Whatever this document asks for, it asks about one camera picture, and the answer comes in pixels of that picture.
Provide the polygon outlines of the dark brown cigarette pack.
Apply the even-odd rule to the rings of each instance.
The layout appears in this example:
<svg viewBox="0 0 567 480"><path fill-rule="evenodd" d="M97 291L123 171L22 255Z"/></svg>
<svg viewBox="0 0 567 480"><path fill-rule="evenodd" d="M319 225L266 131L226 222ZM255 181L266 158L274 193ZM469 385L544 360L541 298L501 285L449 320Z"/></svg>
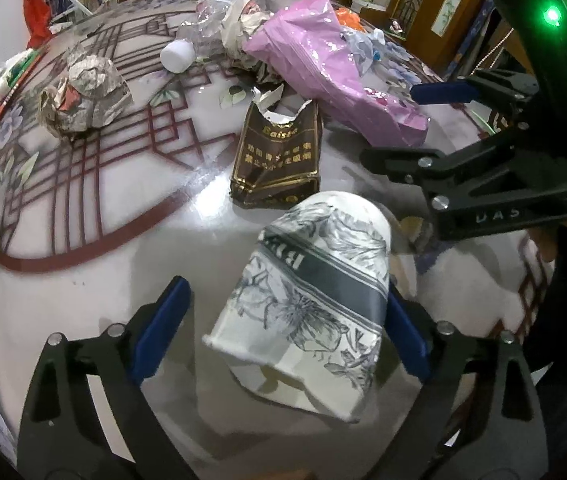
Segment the dark brown cigarette pack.
<svg viewBox="0 0 567 480"><path fill-rule="evenodd" d="M243 207L288 207L319 191L320 108L305 100L282 112L285 90L255 90L246 113L230 180L230 196Z"/></svg>

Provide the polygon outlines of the orange plastic bag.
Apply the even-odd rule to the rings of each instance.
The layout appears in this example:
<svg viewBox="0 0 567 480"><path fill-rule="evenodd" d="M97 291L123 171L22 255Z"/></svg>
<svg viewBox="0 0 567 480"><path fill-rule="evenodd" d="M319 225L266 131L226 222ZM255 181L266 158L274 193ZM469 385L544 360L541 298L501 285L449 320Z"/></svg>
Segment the orange plastic bag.
<svg viewBox="0 0 567 480"><path fill-rule="evenodd" d="M335 15L342 26L357 30L357 32L366 31L363 24L361 24L361 17L359 14L351 9L341 6L341 8L338 8L338 10L335 11Z"/></svg>

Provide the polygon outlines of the pink snack bag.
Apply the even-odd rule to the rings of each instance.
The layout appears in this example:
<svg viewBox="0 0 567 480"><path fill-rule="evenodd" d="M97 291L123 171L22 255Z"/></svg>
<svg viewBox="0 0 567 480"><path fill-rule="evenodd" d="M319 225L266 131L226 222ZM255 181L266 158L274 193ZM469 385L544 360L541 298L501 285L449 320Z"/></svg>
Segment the pink snack bag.
<svg viewBox="0 0 567 480"><path fill-rule="evenodd" d="M364 86L330 0L299 0L279 10L244 51L375 148L425 143L429 121L419 107Z"/></svg>

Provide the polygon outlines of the floral paper cup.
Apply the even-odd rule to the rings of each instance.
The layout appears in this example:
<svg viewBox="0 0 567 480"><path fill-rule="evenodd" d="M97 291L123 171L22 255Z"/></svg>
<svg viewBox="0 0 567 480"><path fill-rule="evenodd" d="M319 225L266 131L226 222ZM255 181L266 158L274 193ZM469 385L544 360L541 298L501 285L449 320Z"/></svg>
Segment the floral paper cup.
<svg viewBox="0 0 567 480"><path fill-rule="evenodd" d="M246 390L357 422L379 359L391 235L356 194L303 200L260 231L204 344Z"/></svg>

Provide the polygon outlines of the crumpled printed paper ball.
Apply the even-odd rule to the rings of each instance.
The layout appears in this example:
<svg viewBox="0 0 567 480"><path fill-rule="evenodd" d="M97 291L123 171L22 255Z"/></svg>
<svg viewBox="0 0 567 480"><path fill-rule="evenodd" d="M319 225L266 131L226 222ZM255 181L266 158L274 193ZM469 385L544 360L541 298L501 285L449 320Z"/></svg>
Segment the crumpled printed paper ball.
<svg viewBox="0 0 567 480"><path fill-rule="evenodd" d="M281 76L269 65L245 52L245 44L274 13L256 0L233 0L220 25L220 38L232 66L251 73L258 84L279 84Z"/></svg>

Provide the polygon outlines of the crushed clear plastic bottle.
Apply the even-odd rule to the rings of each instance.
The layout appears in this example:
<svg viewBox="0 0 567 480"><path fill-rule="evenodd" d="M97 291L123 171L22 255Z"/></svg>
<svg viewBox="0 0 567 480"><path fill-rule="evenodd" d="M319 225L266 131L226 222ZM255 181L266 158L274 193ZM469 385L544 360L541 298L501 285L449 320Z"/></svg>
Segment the crushed clear plastic bottle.
<svg viewBox="0 0 567 480"><path fill-rule="evenodd" d="M198 58L224 52L241 30L244 9L253 0L200 0L194 19L177 26L176 37L160 54L164 70L182 74Z"/></svg>

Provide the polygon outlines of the crumpled silver paper ball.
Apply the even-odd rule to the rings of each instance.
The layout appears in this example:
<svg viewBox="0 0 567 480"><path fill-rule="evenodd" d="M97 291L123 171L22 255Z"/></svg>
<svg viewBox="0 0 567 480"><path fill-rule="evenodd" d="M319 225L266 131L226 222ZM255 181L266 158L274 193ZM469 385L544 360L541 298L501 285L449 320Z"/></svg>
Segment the crumpled silver paper ball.
<svg viewBox="0 0 567 480"><path fill-rule="evenodd" d="M131 90L111 58L75 44L65 53L66 70L40 92L38 119L57 139L104 128L134 104Z"/></svg>

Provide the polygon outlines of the red cloth on rack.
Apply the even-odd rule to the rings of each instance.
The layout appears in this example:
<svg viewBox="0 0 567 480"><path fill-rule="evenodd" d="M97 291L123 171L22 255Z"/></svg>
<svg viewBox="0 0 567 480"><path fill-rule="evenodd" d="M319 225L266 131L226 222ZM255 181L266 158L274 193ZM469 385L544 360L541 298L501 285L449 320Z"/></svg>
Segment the red cloth on rack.
<svg viewBox="0 0 567 480"><path fill-rule="evenodd" d="M39 48L52 37L51 9L46 0L23 0L23 14L29 32L27 47Z"/></svg>

